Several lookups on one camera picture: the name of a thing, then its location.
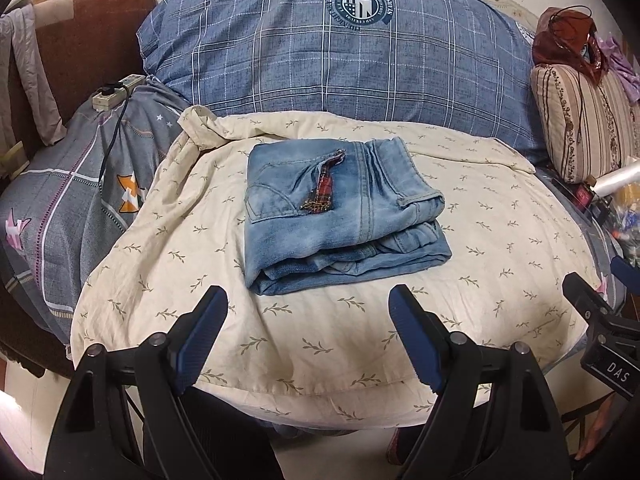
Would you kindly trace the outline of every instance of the blue denim jeans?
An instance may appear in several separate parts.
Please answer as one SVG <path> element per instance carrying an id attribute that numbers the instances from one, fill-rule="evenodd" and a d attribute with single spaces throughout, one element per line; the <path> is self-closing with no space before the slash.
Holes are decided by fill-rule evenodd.
<path id="1" fill-rule="evenodd" d="M 451 257 L 436 222 L 444 197 L 398 137 L 258 144 L 244 203 L 244 278 L 256 294 L 407 274 Z"/>

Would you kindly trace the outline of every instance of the leaf print blanket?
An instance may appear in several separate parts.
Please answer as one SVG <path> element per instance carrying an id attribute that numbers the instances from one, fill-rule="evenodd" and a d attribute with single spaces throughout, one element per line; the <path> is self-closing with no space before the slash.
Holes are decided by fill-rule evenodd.
<path id="1" fill-rule="evenodd" d="M 258 418 L 356 430 L 421 424 L 434 395 L 418 382 L 386 297 L 406 283 L 425 309 L 478 344 L 527 342 L 542 366 L 585 324 L 564 299 L 565 274 L 597 286 L 578 225 L 495 139 L 439 126 L 362 122 L 323 112 L 217 118 L 190 107 L 132 226 L 91 273 L 72 324 L 72 354 L 99 341 L 138 345 L 190 312 L 209 285 L 229 297 L 225 325 L 196 386 Z M 282 139 L 404 139 L 447 204 L 438 218 L 453 253 L 444 266 L 354 285 L 255 296 L 242 275 L 246 163 Z M 488 391 L 481 388 L 478 401 Z"/>

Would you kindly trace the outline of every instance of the power strip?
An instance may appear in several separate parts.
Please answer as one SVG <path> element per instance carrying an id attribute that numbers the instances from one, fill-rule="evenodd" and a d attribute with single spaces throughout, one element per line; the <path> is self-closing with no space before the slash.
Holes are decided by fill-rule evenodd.
<path id="1" fill-rule="evenodd" d="M 146 76 L 131 74 L 126 78 L 121 79 L 120 82 L 129 89 L 129 95 L 133 93 L 133 89 L 136 86 L 142 85 L 146 80 Z M 124 88 L 117 88 L 113 94 L 104 95 L 102 92 L 97 93 L 91 99 L 94 110 L 97 112 L 106 112 L 118 106 L 127 97 L 127 91 Z"/>

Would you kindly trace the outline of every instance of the purple cloth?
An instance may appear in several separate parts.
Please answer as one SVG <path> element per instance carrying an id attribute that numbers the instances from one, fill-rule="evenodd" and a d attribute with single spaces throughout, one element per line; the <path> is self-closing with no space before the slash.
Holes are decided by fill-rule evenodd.
<path id="1" fill-rule="evenodd" d="M 634 104 L 640 100 L 640 77 L 636 75 L 634 68 L 622 54 L 622 49 L 620 49 L 620 44 L 616 41 L 616 38 L 609 36 L 606 40 L 603 40 L 598 35 L 596 37 L 601 51 L 609 60 L 609 69 L 613 70 L 620 78 L 626 95 L 629 97 L 629 102 Z"/>

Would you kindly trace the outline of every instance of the screw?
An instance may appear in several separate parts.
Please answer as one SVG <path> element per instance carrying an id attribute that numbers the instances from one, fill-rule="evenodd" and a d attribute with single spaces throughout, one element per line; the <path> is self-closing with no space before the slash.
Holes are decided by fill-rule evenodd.
<path id="1" fill-rule="evenodd" d="M 149 336 L 149 344 L 151 346 L 160 346 L 166 341 L 166 334 L 164 332 L 156 332 Z"/>
<path id="2" fill-rule="evenodd" d="M 103 346 L 100 343 L 94 343 L 86 349 L 86 354 L 89 357 L 96 357 L 100 355 L 100 352 L 102 352 L 102 348 Z"/>
<path id="3" fill-rule="evenodd" d="M 466 335 L 462 332 L 451 332 L 451 334 L 449 334 L 449 339 L 454 345 L 463 345 L 466 343 Z"/>
<path id="4" fill-rule="evenodd" d="M 516 341 L 515 345 L 513 345 L 513 347 L 516 349 L 516 352 L 519 354 L 528 354 L 529 351 L 531 350 L 531 348 L 529 348 L 529 345 L 526 343 L 523 343 L 522 341 Z"/>

